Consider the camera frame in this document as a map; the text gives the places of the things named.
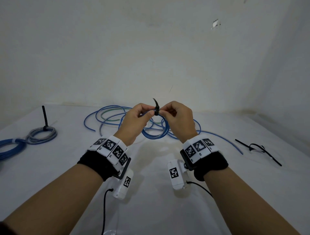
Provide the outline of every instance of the table surface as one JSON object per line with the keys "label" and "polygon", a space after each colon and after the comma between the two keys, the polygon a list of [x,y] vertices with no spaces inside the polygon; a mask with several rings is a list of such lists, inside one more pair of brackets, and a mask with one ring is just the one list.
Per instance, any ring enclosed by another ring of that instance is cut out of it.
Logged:
{"label": "table surface", "polygon": [[[49,182],[72,167],[100,135],[94,116],[96,107],[46,105],[49,125],[58,136],[45,144],[28,145],[20,154],[0,162],[0,220]],[[248,117],[227,113],[194,113],[202,129],[234,142],[244,152],[219,137],[219,147],[230,167],[301,234],[310,233],[310,158]],[[23,138],[44,125],[39,107],[0,131],[0,140]],[[108,137],[117,130],[104,126]],[[266,154],[249,152],[234,141],[263,145],[280,163]],[[181,143],[168,136],[146,139],[142,134],[130,146],[134,177],[123,201],[107,196],[105,234],[230,234],[214,200],[201,188],[174,191],[167,163],[181,159]],[[195,181],[193,173],[190,178]],[[102,184],[71,234],[99,234],[103,221],[103,196],[116,179]]]}

